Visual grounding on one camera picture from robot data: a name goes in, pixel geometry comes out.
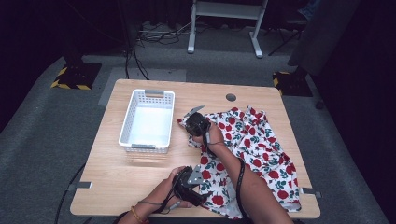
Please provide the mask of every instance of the bracelet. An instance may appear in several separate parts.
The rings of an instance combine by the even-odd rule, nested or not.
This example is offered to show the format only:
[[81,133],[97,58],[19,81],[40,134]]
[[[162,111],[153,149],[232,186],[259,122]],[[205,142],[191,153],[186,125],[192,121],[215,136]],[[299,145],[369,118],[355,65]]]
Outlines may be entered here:
[[141,224],[149,224],[149,220],[146,218],[146,220],[142,220],[134,210],[134,206],[131,206],[131,212],[134,214],[134,217],[137,219],[137,221]]

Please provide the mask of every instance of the black and yellow hazard tape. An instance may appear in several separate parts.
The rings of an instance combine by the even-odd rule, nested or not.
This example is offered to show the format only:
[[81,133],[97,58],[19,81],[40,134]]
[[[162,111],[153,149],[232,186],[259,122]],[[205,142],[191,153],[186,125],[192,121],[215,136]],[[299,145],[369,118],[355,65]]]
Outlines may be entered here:
[[312,97],[312,91],[304,78],[296,78],[288,72],[273,73],[274,86],[280,95]]
[[65,64],[51,87],[63,89],[92,90],[93,82],[101,68],[99,63],[84,63],[80,67]]

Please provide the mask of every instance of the gray carpet floor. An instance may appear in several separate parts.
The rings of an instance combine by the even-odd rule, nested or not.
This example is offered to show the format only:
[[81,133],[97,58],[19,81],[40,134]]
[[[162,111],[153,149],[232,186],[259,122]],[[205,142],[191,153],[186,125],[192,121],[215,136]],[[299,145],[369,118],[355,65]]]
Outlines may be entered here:
[[[287,66],[296,45],[293,40],[273,56],[266,54],[280,44],[277,32],[259,35],[264,57],[257,59],[246,28],[241,31],[208,29],[197,35],[195,52],[187,53],[188,36],[175,44],[136,43],[136,55],[152,79],[274,86],[275,71],[294,71]],[[87,160],[111,83],[125,78],[125,59],[119,52],[101,52],[83,57],[86,63],[101,63],[93,90],[50,88],[60,69],[61,58],[37,80],[23,104],[0,135],[0,223],[53,223],[58,204],[69,181]],[[130,78],[136,74],[130,61]],[[164,77],[165,71],[177,71]],[[326,110],[317,110],[318,90],[310,77],[313,97],[282,96],[291,126],[302,152],[318,199],[321,216],[304,223],[388,223],[359,170],[348,154]],[[87,217],[70,213],[74,192],[66,194],[59,223],[84,223]],[[89,223],[111,223],[114,217],[94,217]],[[158,219],[152,223],[228,223],[225,219]]]

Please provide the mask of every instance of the person's right arm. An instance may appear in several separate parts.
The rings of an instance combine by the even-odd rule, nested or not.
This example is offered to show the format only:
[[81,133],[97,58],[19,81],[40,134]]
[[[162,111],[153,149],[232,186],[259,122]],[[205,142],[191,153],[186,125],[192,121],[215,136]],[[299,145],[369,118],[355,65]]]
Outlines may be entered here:
[[[233,187],[236,189],[240,172],[240,161],[224,145],[224,137],[215,123],[212,123],[209,134],[209,148],[221,160],[232,180]],[[195,140],[202,142],[202,139],[195,138]],[[247,167],[241,184],[240,197],[245,211],[256,224],[293,223],[264,180]]]

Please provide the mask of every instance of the white desk frame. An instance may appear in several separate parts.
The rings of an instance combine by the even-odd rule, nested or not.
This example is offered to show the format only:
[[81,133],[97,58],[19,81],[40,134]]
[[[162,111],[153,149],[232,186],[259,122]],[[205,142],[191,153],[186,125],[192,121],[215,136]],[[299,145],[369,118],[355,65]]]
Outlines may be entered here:
[[261,6],[249,6],[238,4],[214,3],[214,2],[201,2],[193,0],[191,9],[191,30],[188,53],[194,53],[195,50],[195,19],[196,16],[212,16],[212,17],[227,17],[257,20],[254,32],[249,32],[251,43],[253,44],[254,51],[258,58],[262,58],[262,50],[260,49],[259,42],[257,41],[257,34],[259,33],[260,26],[262,25],[262,17],[267,6],[268,0],[263,0]]

